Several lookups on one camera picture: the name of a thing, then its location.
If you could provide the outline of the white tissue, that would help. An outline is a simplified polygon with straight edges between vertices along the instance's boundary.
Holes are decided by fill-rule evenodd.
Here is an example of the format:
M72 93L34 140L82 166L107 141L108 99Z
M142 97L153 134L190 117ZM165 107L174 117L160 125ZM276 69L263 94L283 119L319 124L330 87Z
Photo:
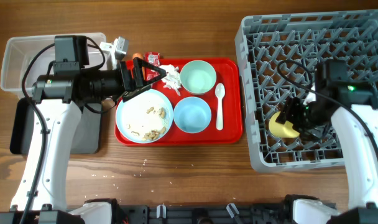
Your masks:
M182 87L182 82L180 78L180 73L178 72L179 67L174 67L173 65L161 65L160 68L164 69L167 73L166 77L162 79L164 83L164 88L174 90L178 96L180 96L180 91Z

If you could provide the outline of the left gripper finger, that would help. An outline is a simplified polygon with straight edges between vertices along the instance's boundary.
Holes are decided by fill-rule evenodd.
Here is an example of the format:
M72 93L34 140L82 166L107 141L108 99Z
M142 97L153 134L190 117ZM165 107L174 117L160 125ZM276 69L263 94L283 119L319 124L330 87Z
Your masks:
M139 86L152 86L167 76L167 72L160 68L160 57L135 57L133 63L134 79Z
M150 89L151 89L151 86L144 86L142 88L138 88L138 89L135 89L133 91L125 91L121 95L121 99L122 99L123 102L129 101L129 100L133 99L134 97L136 97L137 95L140 95L141 93L143 93L147 90L150 90Z

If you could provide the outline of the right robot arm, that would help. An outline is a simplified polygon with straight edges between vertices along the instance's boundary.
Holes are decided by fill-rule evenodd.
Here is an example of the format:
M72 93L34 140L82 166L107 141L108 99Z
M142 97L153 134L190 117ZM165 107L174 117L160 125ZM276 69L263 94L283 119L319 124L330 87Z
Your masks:
M291 202L292 223L378 223L378 109L376 91L368 82L352 82L342 60L318 63L313 83L292 85L308 92L305 101L290 98L269 122L269 131L280 138L318 137L311 131L333 127L341 145L346 168L348 211L339 212L310 197Z

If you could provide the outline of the light blue small bowl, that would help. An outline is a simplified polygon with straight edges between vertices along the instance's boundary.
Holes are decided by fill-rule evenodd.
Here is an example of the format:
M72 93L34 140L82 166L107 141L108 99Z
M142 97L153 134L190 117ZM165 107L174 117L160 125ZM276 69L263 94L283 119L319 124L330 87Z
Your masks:
M211 108L205 100L199 97L186 97L175 106L173 120L177 127L185 133L200 133L211 122Z

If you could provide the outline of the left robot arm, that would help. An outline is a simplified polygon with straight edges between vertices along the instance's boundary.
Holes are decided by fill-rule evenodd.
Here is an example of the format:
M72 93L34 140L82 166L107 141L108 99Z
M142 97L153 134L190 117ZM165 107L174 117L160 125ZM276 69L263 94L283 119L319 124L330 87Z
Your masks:
M0 223L123 223L114 198L86 201L67 210L65 183L71 146L83 108L107 98L128 101L150 90L143 75L153 65L135 58L113 70L91 66L88 48L96 42L83 35L58 35L51 48L55 60L24 98L34 111L34 127L22 181Z

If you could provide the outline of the white plastic spoon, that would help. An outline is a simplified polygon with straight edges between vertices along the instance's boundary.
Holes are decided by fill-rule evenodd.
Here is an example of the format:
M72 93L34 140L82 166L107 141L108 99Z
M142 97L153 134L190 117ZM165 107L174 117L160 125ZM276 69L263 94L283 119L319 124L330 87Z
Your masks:
M221 131L224 128L223 121L223 98L225 96L225 87L222 83L217 84L215 88L215 95L218 100L217 115L216 115L216 129Z

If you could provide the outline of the mint green bowl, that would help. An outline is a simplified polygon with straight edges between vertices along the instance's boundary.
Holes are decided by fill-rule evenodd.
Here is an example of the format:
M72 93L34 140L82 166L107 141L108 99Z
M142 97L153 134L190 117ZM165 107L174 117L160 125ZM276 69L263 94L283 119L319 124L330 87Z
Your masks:
M193 95L204 95L215 85L217 74L214 67L204 60L186 63L180 72L182 87Z

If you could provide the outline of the light blue plate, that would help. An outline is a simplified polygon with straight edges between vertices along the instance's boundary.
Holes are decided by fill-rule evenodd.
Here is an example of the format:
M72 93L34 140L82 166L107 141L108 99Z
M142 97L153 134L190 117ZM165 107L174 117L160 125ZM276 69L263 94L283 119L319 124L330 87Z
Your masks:
M150 89L128 101L120 101L115 114L115 135L128 144L161 140L172 127L173 107L160 91Z

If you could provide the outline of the orange carrot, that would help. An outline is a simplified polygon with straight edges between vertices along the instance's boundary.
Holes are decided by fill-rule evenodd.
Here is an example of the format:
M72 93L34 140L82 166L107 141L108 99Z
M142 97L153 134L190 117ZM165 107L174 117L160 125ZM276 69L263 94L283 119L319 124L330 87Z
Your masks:
M135 59L135 58L140 58L141 60L143 60L144 59L144 55L137 52L137 53L134 53L132 55L132 59ZM144 79L146 79L146 74L145 74L145 68L144 67L142 67L142 76L143 76Z

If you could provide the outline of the red snack wrapper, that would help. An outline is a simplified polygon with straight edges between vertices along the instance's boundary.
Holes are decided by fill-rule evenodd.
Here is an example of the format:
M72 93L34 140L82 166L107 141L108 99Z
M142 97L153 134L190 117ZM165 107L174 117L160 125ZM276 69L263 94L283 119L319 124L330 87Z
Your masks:
M147 52L144 55L144 59L149 64L152 64L156 67L160 66L160 54L158 52ZM146 80L149 81L152 78L155 78L159 75L158 72L155 70L151 70L149 68L145 68Z

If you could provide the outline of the yellow cup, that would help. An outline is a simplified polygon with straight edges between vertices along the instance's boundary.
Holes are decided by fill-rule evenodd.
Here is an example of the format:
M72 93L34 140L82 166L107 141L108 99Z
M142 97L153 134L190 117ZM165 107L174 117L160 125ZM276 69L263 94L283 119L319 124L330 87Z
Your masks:
M300 133L293 128L293 124L286 121L284 124L278 123L277 118L280 112L275 113L269 121L269 131L278 138L297 138Z

